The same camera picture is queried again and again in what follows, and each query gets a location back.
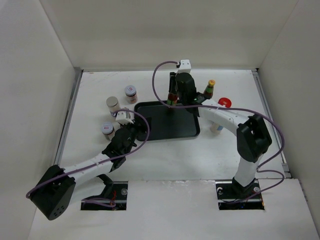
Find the bottle cap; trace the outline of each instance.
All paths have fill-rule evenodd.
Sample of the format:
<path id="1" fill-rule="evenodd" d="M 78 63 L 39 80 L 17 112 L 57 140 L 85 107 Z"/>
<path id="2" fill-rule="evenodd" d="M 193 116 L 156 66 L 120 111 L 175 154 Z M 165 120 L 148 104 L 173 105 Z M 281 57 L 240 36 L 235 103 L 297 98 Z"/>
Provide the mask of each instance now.
<path id="1" fill-rule="evenodd" d="M 213 79 L 209 80 L 209 82 L 208 82 L 208 85 L 210 85 L 210 86 L 214 86 L 215 84 L 216 84 L 216 81 Z"/>
<path id="2" fill-rule="evenodd" d="M 118 99 L 115 96 L 108 97 L 105 101 L 108 107 L 114 107 L 118 104 Z"/>
<path id="3" fill-rule="evenodd" d="M 126 95 L 131 96 L 131 95 L 135 95 L 137 93 L 137 90 L 135 86 L 129 85 L 125 87 L 124 92 Z"/>
<path id="4" fill-rule="evenodd" d="M 101 126 L 101 131 L 103 134 L 110 134 L 114 130 L 114 126 L 111 122 L 107 121 Z"/>
<path id="5" fill-rule="evenodd" d="M 222 97 L 219 99 L 218 104 L 225 106 L 226 108 L 230 108 L 231 107 L 231 100 L 227 97 Z"/>

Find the red cap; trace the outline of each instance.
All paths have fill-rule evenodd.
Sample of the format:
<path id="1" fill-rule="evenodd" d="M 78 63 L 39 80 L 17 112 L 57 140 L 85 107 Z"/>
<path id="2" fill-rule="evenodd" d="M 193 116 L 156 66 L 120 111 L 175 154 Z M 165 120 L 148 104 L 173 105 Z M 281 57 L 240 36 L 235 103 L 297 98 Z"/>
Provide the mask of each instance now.
<path id="1" fill-rule="evenodd" d="M 227 97 L 222 97 L 219 99 L 218 104 L 225 106 L 226 108 L 230 108 L 231 107 L 231 100 Z"/>

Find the rectangular tray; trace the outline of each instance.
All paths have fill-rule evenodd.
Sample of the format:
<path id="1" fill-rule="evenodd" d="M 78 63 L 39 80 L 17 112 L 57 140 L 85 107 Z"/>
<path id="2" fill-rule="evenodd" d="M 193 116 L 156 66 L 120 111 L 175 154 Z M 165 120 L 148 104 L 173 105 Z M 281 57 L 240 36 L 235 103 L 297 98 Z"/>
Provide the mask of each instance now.
<path id="1" fill-rule="evenodd" d="M 186 109 L 173 109 L 159 101 L 139 102 L 134 111 L 145 118 L 151 117 L 151 131 L 148 141 L 196 137 L 200 133 L 198 117 Z M 144 141 L 146 134 L 140 134 L 138 141 Z"/>

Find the screw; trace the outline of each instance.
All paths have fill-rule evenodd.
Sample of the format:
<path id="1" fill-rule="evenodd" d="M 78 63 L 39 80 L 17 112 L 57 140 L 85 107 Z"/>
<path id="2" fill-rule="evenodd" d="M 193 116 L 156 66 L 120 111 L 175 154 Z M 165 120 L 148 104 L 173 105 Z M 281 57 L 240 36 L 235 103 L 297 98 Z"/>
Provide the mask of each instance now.
<path id="1" fill-rule="evenodd" d="M 218 195 L 224 194 L 222 191 L 223 191 L 223 188 L 222 188 L 222 187 L 218 187 L 218 188 L 216 189 L 216 192 L 218 193 Z"/>
<path id="2" fill-rule="evenodd" d="M 254 191 L 255 193 L 258 193 L 258 192 L 260 192 L 260 188 L 257 187 L 257 186 L 255 186 L 254 189 L 253 189 L 253 191 Z"/>
<path id="3" fill-rule="evenodd" d="M 127 194 L 128 194 L 128 190 L 125 189 L 125 188 L 122 188 L 122 189 L 121 189 L 121 194 L 122 194 L 122 195 L 127 195 Z"/>

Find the white wall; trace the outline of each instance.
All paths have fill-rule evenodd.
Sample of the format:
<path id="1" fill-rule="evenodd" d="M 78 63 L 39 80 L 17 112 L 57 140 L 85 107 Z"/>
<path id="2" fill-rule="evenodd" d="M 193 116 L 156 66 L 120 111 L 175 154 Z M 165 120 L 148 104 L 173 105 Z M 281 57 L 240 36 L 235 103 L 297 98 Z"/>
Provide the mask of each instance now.
<path id="1" fill-rule="evenodd" d="M 257 68 L 297 0 L 41 0 L 72 64 Z"/>
<path id="2" fill-rule="evenodd" d="M 292 176 L 320 231 L 320 0 L 300 0 L 260 67 L 272 116 L 286 139 Z"/>
<path id="3" fill-rule="evenodd" d="M 0 238 L 28 237 L 25 198 L 57 149 L 75 72 L 39 0 L 0 0 Z"/>

